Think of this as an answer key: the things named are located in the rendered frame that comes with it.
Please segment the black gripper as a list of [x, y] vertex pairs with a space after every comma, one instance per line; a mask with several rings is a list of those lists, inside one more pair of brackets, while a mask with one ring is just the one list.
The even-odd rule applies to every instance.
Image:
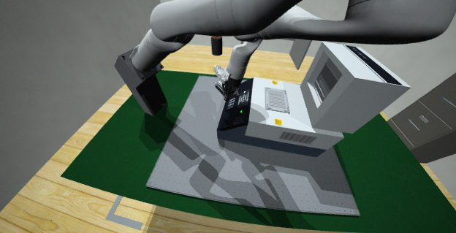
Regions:
[[225, 95], [224, 95], [225, 101], [229, 101], [229, 99], [231, 99], [231, 98], [240, 96], [240, 93], [238, 93], [238, 89], [239, 89], [239, 85], [241, 84], [242, 80], [243, 80], [243, 78], [240, 80], [236, 80], [236, 79], [232, 79], [231, 77], [229, 77], [229, 81], [227, 84], [222, 83], [222, 88], [225, 93]]

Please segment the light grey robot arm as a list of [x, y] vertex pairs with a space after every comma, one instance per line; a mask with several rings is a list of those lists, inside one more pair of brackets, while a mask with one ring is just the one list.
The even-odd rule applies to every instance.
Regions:
[[151, 29], [129, 58], [136, 69], [149, 72], [188, 44], [195, 34], [234, 36], [244, 43], [233, 47], [227, 70], [219, 65], [213, 69], [227, 84], [229, 77], [244, 77], [250, 57], [263, 39], [403, 45], [442, 35], [456, 13], [456, 0], [349, 0], [344, 20], [324, 20], [296, 6], [301, 1], [161, 3], [151, 13]]

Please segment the white benchtop thermal cycler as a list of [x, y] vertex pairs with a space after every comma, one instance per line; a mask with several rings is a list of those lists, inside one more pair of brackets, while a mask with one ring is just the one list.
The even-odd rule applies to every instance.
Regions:
[[322, 42], [301, 85], [241, 83], [240, 96], [225, 102], [217, 139], [317, 157], [410, 88], [361, 47]]

